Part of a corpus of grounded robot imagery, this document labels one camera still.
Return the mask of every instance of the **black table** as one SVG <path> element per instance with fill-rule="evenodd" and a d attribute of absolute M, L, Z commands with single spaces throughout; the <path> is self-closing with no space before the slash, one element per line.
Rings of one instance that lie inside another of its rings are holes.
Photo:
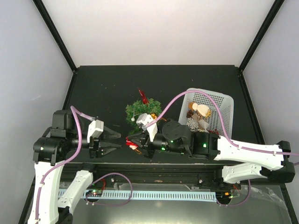
<path fill-rule="evenodd" d="M 83 113 L 98 116 L 107 127 L 121 133 L 122 137 L 114 143 L 123 147 L 98 159 L 89 159 L 88 150 L 82 150 L 72 162 L 203 163 L 190 159 L 187 155 L 165 152 L 157 152 L 152 160 L 149 160 L 125 145 L 125 137 L 132 130 L 125 121 L 125 108 L 128 104 L 141 99 L 138 88 L 144 90 L 148 98 L 161 102 L 164 109 L 176 95 L 191 87 L 231 96 L 234 99 L 232 139 L 257 143 L 241 89 L 238 68 L 233 65 L 81 66 L 70 92 L 67 107 L 73 105 Z M 182 102 L 183 97 L 172 105 L 165 117 L 178 120 Z M 88 121 L 82 119 L 81 123 L 83 131 L 86 131 Z"/>

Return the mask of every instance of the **white plastic basket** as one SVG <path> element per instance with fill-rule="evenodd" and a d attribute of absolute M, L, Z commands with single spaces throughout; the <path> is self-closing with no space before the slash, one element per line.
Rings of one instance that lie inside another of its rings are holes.
<path fill-rule="evenodd" d="M 233 129 L 233 117 L 234 117 L 234 100 L 228 95 L 224 95 L 222 93 L 208 91 L 208 90 L 202 90 L 202 89 L 195 89 L 190 88 L 188 90 L 200 90 L 208 94 L 218 105 L 223 121 L 225 130 L 228 134 L 228 136 L 232 137 L 232 129 Z M 212 104 L 212 102 L 205 97 L 204 95 L 196 92 L 187 93 L 184 97 L 181 113 L 179 115 L 179 123 L 182 125 L 186 125 L 187 123 L 187 117 L 186 114 L 188 112 L 188 105 L 190 102 L 195 102 L 197 104 L 204 104 L 210 107 L 212 111 L 211 117 L 207 119 L 207 122 L 210 124 L 208 130 L 215 130 L 217 129 L 220 135 L 223 135 L 223 129 L 221 127 L 221 122 L 219 119 L 219 115 Z"/>

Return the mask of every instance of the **white panel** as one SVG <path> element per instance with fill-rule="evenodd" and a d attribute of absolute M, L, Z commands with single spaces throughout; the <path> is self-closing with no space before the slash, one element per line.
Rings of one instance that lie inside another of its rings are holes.
<path fill-rule="evenodd" d="M 291 143 L 299 153 L 299 1 L 285 1 L 244 75 L 266 143 Z M 290 157 L 298 162 L 299 157 Z M 299 217 L 299 166 L 287 184 Z"/>
<path fill-rule="evenodd" d="M 2 1 L 0 21 L 0 222 L 14 224 L 34 177 L 33 144 L 72 72 L 33 1 Z"/>
<path fill-rule="evenodd" d="M 77 66 L 239 66 L 273 0 L 43 2 Z"/>

